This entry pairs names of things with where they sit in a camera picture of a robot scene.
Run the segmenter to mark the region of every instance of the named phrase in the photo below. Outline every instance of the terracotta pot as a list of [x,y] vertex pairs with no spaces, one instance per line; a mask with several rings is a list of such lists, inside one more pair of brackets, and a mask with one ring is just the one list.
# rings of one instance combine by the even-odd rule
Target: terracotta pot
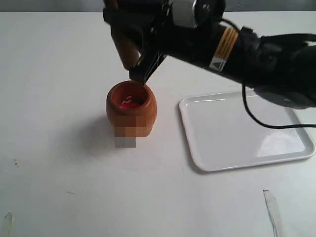
[[157,102],[148,86],[129,80],[110,90],[106,111],[116,137],[147,137],[157,118]]

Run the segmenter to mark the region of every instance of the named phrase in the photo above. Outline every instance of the white table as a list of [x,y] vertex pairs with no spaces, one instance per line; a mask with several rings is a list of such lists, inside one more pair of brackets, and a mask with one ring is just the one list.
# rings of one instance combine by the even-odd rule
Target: white table
[[[316,33],[315,12],[225,17],[259,35]],[[148,82],[152,133],[117,150],[104,105],[127,79],[102,14],[0,13],[0,221],[12,212],[17,236],[272,237],[263,189],[287,237],[315,236],[315,157],[211,174],[192,165],[178,102],[240,85],[168,57]],[[299,115],[316,122],[316,110]]]

